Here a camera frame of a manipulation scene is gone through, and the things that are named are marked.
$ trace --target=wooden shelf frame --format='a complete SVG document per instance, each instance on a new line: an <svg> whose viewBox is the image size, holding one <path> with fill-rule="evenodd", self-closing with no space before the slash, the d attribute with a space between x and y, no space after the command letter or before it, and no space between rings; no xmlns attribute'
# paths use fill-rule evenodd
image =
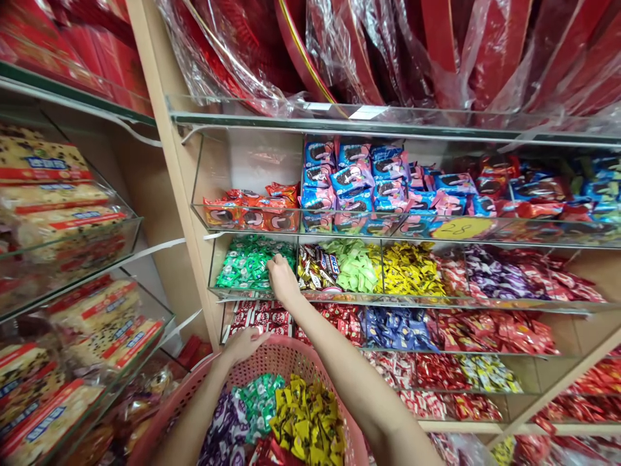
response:
<svg viewBox="0 0 621 466"><path fill-rule="evenodd" d="M131 1L127 6L183 234L187 240L190 263L204 309L206 325L211 341L217 342L220 337L224 306L208 292L209 271L212 253L223 256L227 244L226 241L219 241L218 244L222 247L218 247L214 252L212 241L203 240L205 229L192 212L191 204L195 186L200 193L211 199L220 196L222 189L231 188L229 165L225 163L228 156L228 133L225 129L208 129L203 131L203 134L208 134L209 137L202 138L196 135L190 137L185 145L181 144L183 136L187 134L186 129L173 124L166 96L187 95L188 91L172 51L166 26L153 0ZM189 113L195 111L189 100L184 105L187 108L178 107L175 110ZM201 161L201 165L207 164L208 170L197 171L199 156L206 157ZM596 282L599 289L615 302L621 302L621 287L618 280L620 267L621 252L607 250L585 251L580 255L579 261L572 263L572 271ZM580 346L582 357L536 361L542 394L511 398L508 402L510 422L493 424L421 421L421 425L426 430L434 432L474 432L479 434L490 448L508 435L543 433L528 423L530 418L621 343L621 306L620 309L593 314L579 323L573 322L572 325L577 334L577 341L574 343ZM559 425L558 429L560 435L589 435L599 432L619 433L621 426L571 424Z"/></svg>

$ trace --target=wrapped candy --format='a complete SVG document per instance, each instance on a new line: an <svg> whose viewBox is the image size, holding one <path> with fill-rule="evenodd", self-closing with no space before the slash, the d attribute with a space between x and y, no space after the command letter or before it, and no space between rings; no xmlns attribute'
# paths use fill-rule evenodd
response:
<svg viewBox="0 0 621 466"><path fill-rule="evenodd" d="M387 294L446 296L430 244L402 242L384 249L384 289Z"/></svg>
<svg viewBox="0 0 621 466"><path fill-rule="evenodd" d="M438 351L425 322L413 315L412 309L369 307L364 318L367 345L402 351Z"/></svg>
<svg viewBox="0 0 621 466"><path fill-rule="evenodd" d="M320 243L329 254L338 260L340 272L336 284L343 290L354 293L372 293L379 280L361 239L334 239Z"/></svg>
<svg viewBox="0 0 621 466"><path fill-rule="evenodd" d="M307 464L342 465L345 433L334 392L319 381L291 375L276 390L276 415L269 423L278 445Z"/></svg>
<svg viewBox="0 0 621 466"><path fill-rule="evenodd" d="M244 387L233 387L233 404L243 406L248 428L246 443L254 444L270 433L270 421L276 415L276 392L285 387L280 375L263 374Z"/></svg>
<svg viewBox="0 0 621 466"><path fill-rule="evenodd" d="M229 247L215 286L218 288L270 289L267 262L282 254L289 265L296 264L293 246L262 235L235 238Z"/></svg>

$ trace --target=light green candy wrapper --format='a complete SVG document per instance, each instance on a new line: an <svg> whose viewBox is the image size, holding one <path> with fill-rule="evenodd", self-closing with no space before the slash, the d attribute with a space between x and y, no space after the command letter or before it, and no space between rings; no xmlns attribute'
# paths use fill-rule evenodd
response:
<svg viewBox="0 0 621 466"><path fill-rule="evenodd" d="M338 260L340 273L336 284L354 293L372 293L378 279L369 259L367 247L361 239L335 239L320 243L329 254Z"/></svg>

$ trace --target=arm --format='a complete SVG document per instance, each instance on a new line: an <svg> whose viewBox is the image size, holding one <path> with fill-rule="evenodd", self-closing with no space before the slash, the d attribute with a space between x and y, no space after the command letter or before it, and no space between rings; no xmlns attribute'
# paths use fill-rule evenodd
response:
<svg viewBox="0 0 621 466"><path fill-rule="evenodd" d="M213 361L209 375L153 456L154 466L196 465L229 371L238 362L249 358L271 334L264 333L254 339L258 335L259 331L252 328L237 332L228 339L223 352Z"/></svg>
<svg viewBox="0 0 621 466"><path fill-rule="evenodd" d="M306 332L378 464L443 465L431 441L395 391L302 296L287 261L276 254L267 266L276 298Z"/></svg>

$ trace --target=red packaging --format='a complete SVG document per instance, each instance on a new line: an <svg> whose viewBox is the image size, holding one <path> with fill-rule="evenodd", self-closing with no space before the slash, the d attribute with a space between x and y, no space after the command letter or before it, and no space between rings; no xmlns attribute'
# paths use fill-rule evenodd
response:
<svg viewBox="0 0 621 466"><path fill-rule="evenodd" d="M62 38L50 19L44 0L7 0L0 6L0 58L106 97L105 90L84 67L75 50Z"/></svg>
<svg viewBox="0 0 621 466"><path fill-rule="evenodd" d="M482 8L489 0L477 0ZM470 77L476 111L485 110L518 69L532 0L492 0L479 54Z"/></svg>
<svg viewBox="0 0 621 466"><path fill-rule="evenodd" d="M109 32L93 29L91 37L98 44L97 55L103 77L114 85L112 92L116 103L153 117L138 52Z"/></svg>

